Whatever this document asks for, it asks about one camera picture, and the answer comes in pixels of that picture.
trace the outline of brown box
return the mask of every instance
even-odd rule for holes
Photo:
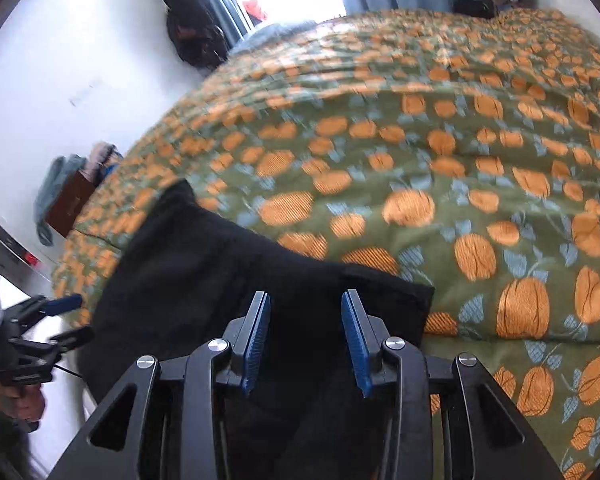
[[[66,238],[74,227],[76,217],[94,191],[95,186],[80,171],[76,171],[62,186],[60,195],[46,214],[46,223]]]

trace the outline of human hand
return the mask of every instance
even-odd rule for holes
[[[28,384],[21,389],[0,383],[0,411],[11,418],[33,422],[45,411],[45,397],[40,384]]]

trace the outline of bed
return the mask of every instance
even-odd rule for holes
[[[560,12],[374,12],[230,60],[78,217],[72,323],[183,178],[290,250],[433,285],[424,350],[477,355],[568,480],[600,462],[600,47]]]

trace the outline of black cloth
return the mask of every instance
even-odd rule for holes
[[[264,290],[271,316],[256,387],[226,403],[232,476],[369,480],[383,406],[355,385],[340,320],[348,288],[392,335],[420,343],[432,288],[286,250],[201,208],[181,181],[158,200],[107,283],[78,366],[99,402],[138,356],[191,353]]]

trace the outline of silver screw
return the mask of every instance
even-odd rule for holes
[[[469,352],[462,352],[458,356],[458,361],[460,361],[460,364],[464,366],[475,366],[475,364],[478,362],[478,359],[476,359],[474,355],[469,354]]]
[[[143,355],[142,357],[138,358],[138,361],[136,361],[138,368],[149,368],[149,367],[153,366],[154,363],[155,363],[155,358],[152,357],[151,355]]]
[[[389,347],[391,350],[402,350],[404,348],[404,339],[392,335],[391,337],[387,338],[384,344],[387,345],[387,347]]]
[[[229,343],[224,339],[212,339],[209,341],[207,346],[212,352],[222,352],[226,350],[226,348],[229,346]]]

